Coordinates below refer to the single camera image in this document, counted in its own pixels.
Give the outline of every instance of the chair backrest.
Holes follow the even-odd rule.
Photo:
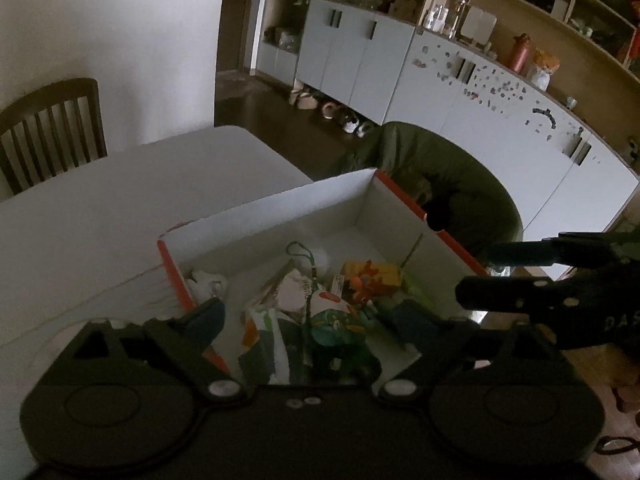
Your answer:
[[[106,155],[94,79],[47,85],[0,112],[0,171],[14,194]]]

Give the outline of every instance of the box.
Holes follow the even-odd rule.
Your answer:
[[[240,315],[290,256],[294,240],[311,245],[328,282],[347,260],[402,264],[447,319],[469,317],[454,288],[484,269],[446,232],[435,233],[425,213],[388,176],[362,170],[268,196],[191,222],[163,235],[158,248],[180,304],[194,308],[185,279],[194,269],[228,277],[225,329],[215,341],[232,376],[244,351]]]

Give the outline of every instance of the white table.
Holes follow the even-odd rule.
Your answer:
[[[223,126],[110,155],[0,203],[0,477],[34,466],[18,411],[58,350],[53,336],[96,317],[178,314],[158,236],[309,182],[246,130]]]

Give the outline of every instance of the floor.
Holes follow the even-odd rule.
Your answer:
[[[236,124],[249,130],[314,180],[324,178],[334,161],[359,139],[322,118],[318,110],[297,110],[288,103],[288,89],[238,73],[225,73],[216,85],[216,126]],[[486,328],[507,329],[517,320],[510,314],[489,314]],[[598,394],[606,410],[603,434],[640,439],[634,414],[620,413],[610,386],[633,384],[640,364],[613,346],[573,350],[565,356]],[[636,480],[640,453],[592,455],[589,466],[605,480]]]
[[[236,82],[229,84],[229,79]],[[359,139],[324,119],[319,110],[297,110],[288,99],[287,88],[224,73],[222,84],[216,82],[216,126],[242,126],[311,179],[325,178],[336,159]]]

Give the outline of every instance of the cable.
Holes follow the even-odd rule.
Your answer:
[[[628,445],[617,447],[615,449],[604,449],[605,446],[608,446],[612,442],[616,441],[628,442]],[[640,450],[640,440],[636,440],[634,438],[631,438],[630,436],[603,436],[596,444],[596,449],[594,450],[594,452],[599,455],[610,456],[628,453],[629,451],[633,451],[635,449]]]

